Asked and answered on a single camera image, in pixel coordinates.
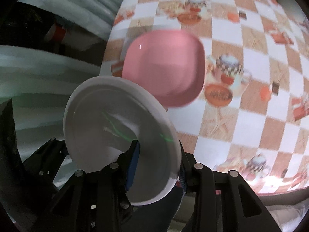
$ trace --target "tablecloth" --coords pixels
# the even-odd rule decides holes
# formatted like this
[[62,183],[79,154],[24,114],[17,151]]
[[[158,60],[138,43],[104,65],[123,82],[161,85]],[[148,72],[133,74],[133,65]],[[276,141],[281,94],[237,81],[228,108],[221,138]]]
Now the tablecloth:
[[124,0],[101,74],[121,76],[129,45],[158,29],[203,43],[200,96],[166,109],[186,152],[235,169],[258,194],[309,185],[309,32],[276,0]]

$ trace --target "white bowl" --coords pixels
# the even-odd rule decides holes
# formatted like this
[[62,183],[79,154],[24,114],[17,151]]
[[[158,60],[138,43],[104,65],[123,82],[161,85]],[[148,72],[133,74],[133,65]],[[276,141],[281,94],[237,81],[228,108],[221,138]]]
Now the white bowl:
[[140,142],[132,205],[160,200],[173,188],[181,163],[179,139],[161,104],[139,85],[100,76],[83,82],[70,96],[63,118],[72,160],[86,173],[101,170]]

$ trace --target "silver rivet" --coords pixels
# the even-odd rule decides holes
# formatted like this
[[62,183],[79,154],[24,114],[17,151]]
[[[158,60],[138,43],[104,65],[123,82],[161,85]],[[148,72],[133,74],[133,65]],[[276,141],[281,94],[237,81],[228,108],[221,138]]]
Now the silver rivet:
[[130,207],[130,205],[124,201],[120,202],[120,207],[122,207],[123,209],[127,209],[128,207]]
[[238,176],[237,171],[231,170],[231,171],[230,171],[230,176],[232,176],[232,177],[237,177],[237,176]]
[[196,169],[202,169],[202,168],[203,168],[203,164],[201,164],[201,163],[195,163],[195,164],[194,164],[194,168],[196,168]]
[[83,170],[77,170],[75,171],[74,175],[77,176],[77,177],[80,177],[84,174],[84,171]]
[[111,169],[116,169],[116,168],[119,167],[119,165],[118,165],[118,163],[114,162],[114,163],[110,164],[109,167],[110,167]]

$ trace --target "curtain fold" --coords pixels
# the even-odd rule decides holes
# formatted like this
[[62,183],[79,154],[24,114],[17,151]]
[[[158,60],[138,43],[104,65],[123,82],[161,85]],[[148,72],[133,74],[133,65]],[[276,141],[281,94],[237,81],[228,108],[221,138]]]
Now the curtain fold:
[[[12,98],[22,161],[49,139],[64,139],[62,119],[70,95],[99,72],[100,67],[73,58],[0,45],[0,102]],[[61,187],[76,169],[68,156],[54,183]]]
[[61,16],[108,40],[123,0],[18,0]]

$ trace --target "pink square bowl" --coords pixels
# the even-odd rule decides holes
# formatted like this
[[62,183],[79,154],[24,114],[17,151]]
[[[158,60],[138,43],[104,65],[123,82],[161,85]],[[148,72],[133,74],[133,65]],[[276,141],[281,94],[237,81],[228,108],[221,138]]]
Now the pink square bowl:
[[203,44],[182,30],[145,33],[130,45],[122,78],[146,89],[165,107],[189,104],[204,86]]

